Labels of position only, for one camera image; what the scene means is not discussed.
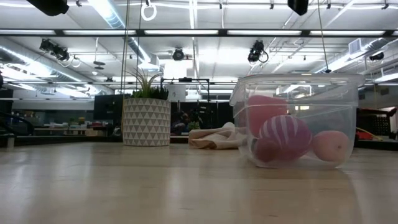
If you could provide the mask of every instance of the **desk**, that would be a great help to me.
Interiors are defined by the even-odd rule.
[[[336,170],[253,166],[238,150],[83,142],[0,152],[2,224],[393,224],[398,153]]]

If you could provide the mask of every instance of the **pink sponge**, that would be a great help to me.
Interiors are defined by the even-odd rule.
[[[287,102],[283,99],[254,95],[248,99],[248,121],[251,134],[259,137],[264,122],[273,116],[287,114]]]
[[[276,158],[280,151],[279,145],[268,140],[259,139],[253,150],[254,158],[261,162],[270,162]]]
[[[312,133],[304,121],[291,116],[280,115],[268,119],[260,130],[257,147],[273,142],[279,147],[276,159],[292,161],[308,152]]]
[[[348,136],[341,131],[322,131],[313,138],[312,149],[323,161],[343,162],[349,144]]]

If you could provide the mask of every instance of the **white triangle-patterned pot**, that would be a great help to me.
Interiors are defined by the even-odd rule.
[[[168,146],[171,103],[167,100],[124,100],[123,143],[127,146]]]

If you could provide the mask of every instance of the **towel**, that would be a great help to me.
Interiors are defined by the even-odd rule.
[[[222,128],[192,130],[189,145],[196,149],[238,149],[246,136],[235,129],[235,125],[228,122]]]

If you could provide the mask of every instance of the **red object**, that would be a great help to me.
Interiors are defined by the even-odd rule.
[[[362,131],[357,131],[356,134],[360,140],[373,140],[373,136],[369,133],[364,133]]]
[[[270,162],[276,158],[279,151],[280,147],[276,143],[268,139],[259,139],[256,142],[253,154],[254,158],[261,162]]]
[[[349,145],[348,136],[341,131],[322,131],[312,140],[314,154],[328,162],[343,162]]]
[[[268,119],[260,130],[260,139],[278,145],[276,159],[292,161],[310,149],[312,133],[307,124],[291,115],[280,115]]]
[[[251,134],[258,138],[264,122],[274,116],[287,114],[287,102],[278,98],[254,95],[248,99],[247,110]]]

